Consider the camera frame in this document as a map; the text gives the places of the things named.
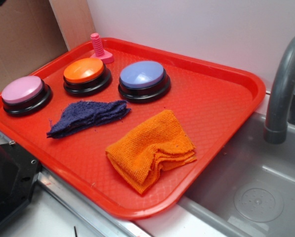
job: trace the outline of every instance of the orange button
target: orange button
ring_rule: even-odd
[[[70,83],[83,83],[95,79],[104,70],[98,58],[83,58],[70,64],[64,70],[64,77]]]

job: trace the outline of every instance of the tray rim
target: tray rim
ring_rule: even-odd
[[[181,67],[183,69],[187,69],[193,72],[205,74],[208,76],[212,76],[218,79],[222,79],[221,77],[225,77],[226,75],[233,75],[232,80],[227,80],[243,87],[247,88],[253,96],[253,100],[249,107],[237,117],[237,119],[233,122],[234,125],[230,126],[228,129],[228,135],[220,137],[214,145],[207,151],[205,157],[210,157],[205,160],[206,165],[200,166],[202,162],[197,163],[191,172],[186,176],[184,180],[182,180],[179,185],[173,190],[173,192],[166,198],[165,200],[156,203],[154,206],[146,210],[141,209],[127,209],[122,206],[115,206],[114,203],[111,202],[109,198],[100,199],[99,202],[94,200],[98,200],[101,197],[101,192],[94,189],[90,186],[86,185],[80,179],[75,177],[74,175],[65,173],[65,168],[61,163],[57,162],[52,158],[48,158],[45,165],[48,169],[54,172],[59,177],[63,178],[68,184],[79,190],[83,195],[87,198],[91,199],[93,202],[101,206],[103,209],[104,207],[109,206],[109,210],[107,210],[110,214],[120,217],[123,219],[141,219],[152,216],[160,211],[167,210],[168,208],[172,207],[176,204],[176,202],[180,199],[183,195],[184,191],[192,184],[192,182],[198,177],[198,175],[202,172],[203,169],[209,164],[209,162],[215,157],[215,155],[219,152],[219,150],[225,145],[225,143],[236,133],[236,131],[241,127],[241,125],[249,118],[249,116],[254,112],[256,107],[262,102],[265,97],[266,88],[262,80],[257,77],[256,75],[246,72],[240,69],[235,69],[232,67],[220,65],[217,63],[207,62],[201,59],[195,59],[188,56],[183,56],[139,44],[135,44],[132,42],[124,41],[121,39],[115,38],[102,38],[102,43],[104,48],[113,48],[116,45],[122,45],[122,50],[118,48],[118,51],[123,51],[129,54],[141,56],[141,57],[148,57],[151,60],[155,59],[160,63],[171,64],[175,67]],[[71,60],[73,62],[75,58],[81,54],[89,52],[93,50],[92,43],[90,41],[85,42],[75,49],[66,52],[65,54],[59,56],[55,60],[51,61],[50,63],[44,65],[40,69],[34,71],[30,75],[39,76],[42,79],[47,77],[47,72],[54,70],[54,68],[63,67],[66,63],[63,63],[64,60]],[[25,149],[35,155],[37,158],[39,157],[50,157],[49,154],[42,151],[39,148],[35,148],[33,144],[28,143],[21,134],[16,133],[11,128],[0,122],[0,131],[10,137],[11,139],[18,142],[20,145],[25,145]]]

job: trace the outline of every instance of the blue button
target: blue button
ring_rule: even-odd
[[[140,89],[155,85],[163,76],[164,68],[160,63],[141,61],[124,68],[120,80],[128,88]]]

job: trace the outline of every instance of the navy blue cloth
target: navy blue cloth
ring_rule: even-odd
[[[125,100],[110,103],[79,101],[70,104],[60,120],[46,133],[47,137],[63,138],[92,126],[122,119],[130,112]]]

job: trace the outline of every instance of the gray sink basin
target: gray sink basin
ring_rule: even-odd
[[[263,140],[264,120],[253,114],[180,202],[211,213],[221,230],[232,230],[226,235],[295,237],[295,126],[285,143],[271,145]]]

